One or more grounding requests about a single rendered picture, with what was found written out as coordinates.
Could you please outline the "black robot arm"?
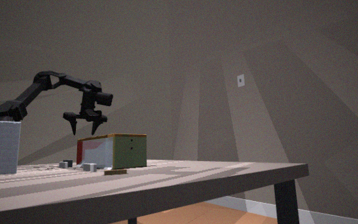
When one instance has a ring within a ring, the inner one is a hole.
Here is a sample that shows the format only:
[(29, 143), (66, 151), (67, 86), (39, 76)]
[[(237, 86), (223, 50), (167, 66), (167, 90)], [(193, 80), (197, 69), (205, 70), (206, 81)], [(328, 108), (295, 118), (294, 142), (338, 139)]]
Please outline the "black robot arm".
[[(52, 84), (50, 75), (59, 77), (59, 82)], [(55, 89), (63, 84), (82, 91), (82, 102), (96, 102), (96, 104), (111, 106), (113, 95), (101, 92), (100, 82), (94, 80), (85, 81), (66, 75), (66, 73), (42, 71), (35, 76), (33, 84), (24, 90), (15, 100), (8, 100), (0, 105), (0, 121), (19, 122), (23, 120), (27, 115), (26, 107), (42, 90)], [(101, 111), (94, 111), (94, 107), (87, 109), (87, 106), (85, 106), (81, 111), (81, 117), (84, 117), (88, 122), (96, 122), (97, 119), (101, 118)]]

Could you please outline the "brown flat bar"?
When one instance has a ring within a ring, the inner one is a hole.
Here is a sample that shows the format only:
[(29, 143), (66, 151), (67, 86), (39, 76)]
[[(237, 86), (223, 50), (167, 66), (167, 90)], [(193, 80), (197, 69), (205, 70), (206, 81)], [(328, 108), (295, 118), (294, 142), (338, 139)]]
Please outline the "brown flat bar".
[(126, 174), (126, 169), (124, 169), (124, 170), (106, 170), (106, 171), (104, 171), (105, 176), (121, 175), (121, 174)]

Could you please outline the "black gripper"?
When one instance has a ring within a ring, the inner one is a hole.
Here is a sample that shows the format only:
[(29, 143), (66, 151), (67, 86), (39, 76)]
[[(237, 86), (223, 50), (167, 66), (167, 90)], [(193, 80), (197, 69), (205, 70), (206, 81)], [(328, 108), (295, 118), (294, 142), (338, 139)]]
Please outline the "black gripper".
[[(82, 111), (83, 107), (85, 107), (85, 106), (87, 106), (87, 109), (90, 109), (91, 107), (95, 108), (94, 103), (82, 102), (81, 103), (81, 111)], [(70, 122), (74, 136), (76, 133), (76, 124), (77, 124), (76, 119), (85, 119), (84, 117), (81, 117), (81, 112), (79, 114), (80, 115), (76, 115), (75, 113), (72, 113), (72, 112), (65, 112), (63, 114), (63, 118)], [(101, 115), (100, 119), (97, 119), (96, 122), (93, 122), (92, 135), (95, 134), (97, 127), (100, 124), (103, 124), (103, 122), (107, 122), (107, 117), (105, 115)]]

